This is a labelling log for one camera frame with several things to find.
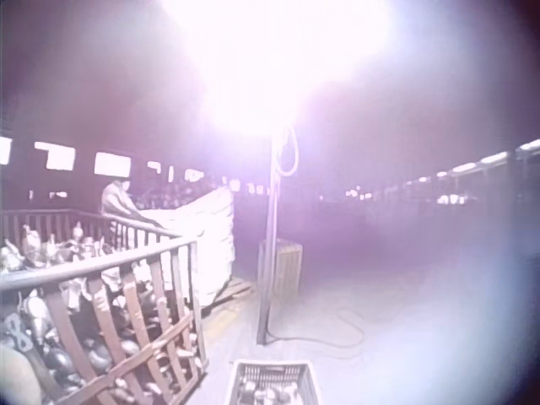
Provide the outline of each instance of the concrete floor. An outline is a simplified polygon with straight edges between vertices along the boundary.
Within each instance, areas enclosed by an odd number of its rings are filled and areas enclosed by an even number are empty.
[[[241,240],[235,275],[254,279],[256,246]],[[333,252],[336,260],[307,241],[300,296],[273,307],[270,330],[353,347],[301,340],[256,346],[254,297],[208,348],[208,376],[188,404],[224,403],[237,359],[309,360],[326,404],[503,403],[530,354],[532,283],[509,271],[500,246],[491,246],[500,252],[491,256],[458,246],[423,260],[418,246],[405,255],[368,255],[353,243]]]

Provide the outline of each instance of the wooden pallet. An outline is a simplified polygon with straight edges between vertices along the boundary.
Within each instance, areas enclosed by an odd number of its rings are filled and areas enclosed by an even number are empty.
[[[221,290],[214,302],[202,309],[202,316],[208,316],[221,305],[228,303],[231,300],[249,295],[253,292],[253,283],[245,281],[241,278],[233,277],[227,285]]]
[[[212,347],[230,328],[238,324],[241,315],[256,298],[253,291],[252,283],[238,278],[230,281],[219,295],[219,301],[214,302],[212,309],[202,319],[206,347]]]

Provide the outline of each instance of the bright light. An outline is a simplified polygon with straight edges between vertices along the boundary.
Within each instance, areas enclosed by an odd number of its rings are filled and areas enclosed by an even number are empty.
[[[54,197],[60,197],[60,198],[68,198],[68,194],[66,192],[50,192],[49,198],[53,199]]]
[[[463,173],[464,171],[472,170],[475,167],[476,167],[475,163],[466,163],[464,165],[455,167],[454,169],[452,169],[452,171],[454,173]]]
[[[34,147],[47,152],[47,169],[73,170],[73,166],[75,165],[75,148],[47,142],[36,142],[34,143]]]
[[[204,172],[195,170],[195,169],[187,169],[186,173],[184,174],[184,180],[190,181],[191,183],[194,183],[195,181],[199,181],[204,177]]]
[[[160,162],[148,162],[147,167],[149,169],[154,169],[158,175],[161,174],[161,163]]]
[[[450,202],[450,198],[448,196],[440,196],[437,199],[438,204],[448,205],[449,202]]]
[[[240,191],[240,180],[233,179],[229,183],[230,190],[232,192],[239,192]]]
[[[481,163],[484,163],[485,165],[489,165],[490,163],[499,162],[500,160],[504,160],[508,157],[508,152],[501,152],[500,154],[494,154],[493,156],[488,156],[487,158],[483,158],[480,160]]]
[[[0,165],[7,165],[9,163],[11,142],[12,139],[0,137]]]
[[[540,139],[537,139],[529,143],[525,143],[524,145],[520,146],[520,149],[522,150],[533,150],[537,148],[540,148]]]
[[[96,175],[129,177],[132,160],[126,156],[98,152],[95,155],[94,173]]]
[[[204,112],[219,127],[258,136],[292,123],[321,84],[350,80],[390,34],[382,0],[162,4],[205,83]]]

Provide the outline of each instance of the plastic crate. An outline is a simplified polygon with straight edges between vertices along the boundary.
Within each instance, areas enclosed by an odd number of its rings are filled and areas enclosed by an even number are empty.
[[[308,361],[236,361],[224,405],[242,404],[240,402],[240,386],[244,380],[252,381],[256,383],[257,388],[262,389],[269,387],[285,388],[296,383],[303,405],[322,405],[315,372]]]

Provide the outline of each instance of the electrical cable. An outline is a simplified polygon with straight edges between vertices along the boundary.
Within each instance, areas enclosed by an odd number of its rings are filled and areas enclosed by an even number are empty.
[[[291,177],[298,170],[298,165],[300,163],[300,151],[298,148],[298,139],[296,137],[296,131],[294,130],[293,127],[287,128],[287,133],[283,137],[283,146],[287,143],[289,139],[293,142],[294,163],[293,163],[293,167],[290,170],[285,171],[281,167],[280,159],[278,159],[277,164],[276,164],[276,169],[282,177]]]
[[[342,309],[337,310],[337,318],[340,321],[343,321],[344,323],[346,323],[347,325],[350,325],[354,330],[356,330],[362,335],[362,337],[357,342],[349,343],[349,344],[339,344],[339,343],[328,342],[323,339],[318,339],[316,337],[279,337],[271,333],[269,330],[267,330],[268,336],[270,338],[273,338],[273,340],[271,342],[268,342],[268,344],[276,343],[279,341],[282,341],[282,342],[303,341],[303,342],[322,344],[324,346],[329,346],[331,348],[357,348],[359,345],[361,345],[365,341],[365,331],[364,329],[356,325],[354,322],[346,319],[343,315],[340,315],[340,312],[342,311],[349,311],[355,314],[356,316],[358,316],[359,314],[356,311],[350,310],[347,308],[342,308]]]
[[[418,286],[420,284],[422,284],[424,281],[425,281],[426,277],[423,277],[422,280],[420,280],[418,282]],[[403,289],[395,289],[394,291],[403,291]],[[389,316],[389,317],[380,317],[378,319],[367,319],[364,315],[362,315],[361,313],[359,313],[358,311],[356,310],[352,310],[350,308],[339,308],[337,309],[337,318],[340,320],[340,321],[343,321],[344,323],[350,325],[353,329],[355,329],[356,331],[358,331],[359,333],[362,334],[362,338],[359,339],[357,342],[354,342],[354,343],[349,343],[349,344],[339,344],[339,343],[333,343],[333,342],[328,342],[324,339],[319,339],[319,338],[316,338],[316,337],[296,337],[296,336],[291,336],[291,337],[280,337],[280,336],[276,336],[274,335],[270,330],[269,328],[267,328],[267,335],[272,338],[273,340],[271,342],[268,342],[267,344],[272,344],[272,343],[276,343],[276,342],[279,342],[279,341],[282,341],[282,342],[293,342],[293,341],[298,341],[298,342],[308,342],[308,343],[315,343],[315,344],[320,344],[320,345],[323,345],[323,346],[328,346],[328,347],[331,347],[331,348],[339,348],[339,349],[347,349],[347,348],[357,348],[359,347],[361,344],[363,344],[366,340],[366,336],[365,336],[365,330],[362,329],[361,327],[359,327],[357,324],[351,322],[349,319],[346,319],[343,315],[341,315],[344,311],[347,311],[347,312],[350,312],[350,313],[353,313],[355,314],[358,318],[360,319],[363,319],[367,322],[370,322],[370,323],[375,323],[375,324],[389,324],[391,323],[394,319],[396,319],[398,317],[398,315],[405,309],[406,305],[403,304],[403,296],[400,297],[402,298],[401,300],[395,300],[394,302],[396,301],[399,301],[399,306],[397,307],[397,310],[393,311],[392,314]],[[356,357],[356,355],[353,355],[353,356],[347,356],[347,357],[336,357],[336,356],[331,356],[332,358],[334,359],[343,359],[343,360],[346,360],[346,359],[352,359],[354,357]]]

